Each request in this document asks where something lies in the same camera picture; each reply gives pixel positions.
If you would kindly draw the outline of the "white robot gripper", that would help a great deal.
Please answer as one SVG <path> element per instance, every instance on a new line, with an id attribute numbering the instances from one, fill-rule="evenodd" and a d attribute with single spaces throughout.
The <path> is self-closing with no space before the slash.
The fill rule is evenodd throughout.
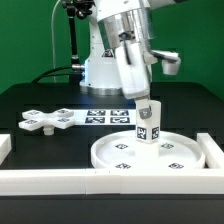
<path id="1" fill-rule="evenodd" d="M 143 60 L 139 43 L 122 42 L 115 49 L 116 62 L 120 74 L 121 86 L 127 99 L 135 99 L 136 110 L 142 120 L 152 116 L 147 68 Z"/>

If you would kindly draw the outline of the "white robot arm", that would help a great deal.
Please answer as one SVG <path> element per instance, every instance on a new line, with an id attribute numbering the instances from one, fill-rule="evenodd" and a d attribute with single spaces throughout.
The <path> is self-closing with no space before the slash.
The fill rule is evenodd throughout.
<path id="1" fill-rule="evenodd" d="M 163 73 L 175 75 L 181 63 L 176 52 L 151 48 L 151 11 L 183 1 L 93 0 L 91 51 L 81 89 L 101 95 L 123 93 L 135 101 L 141 119 L 150 118 L 151 65 L 161 61 Z"/>

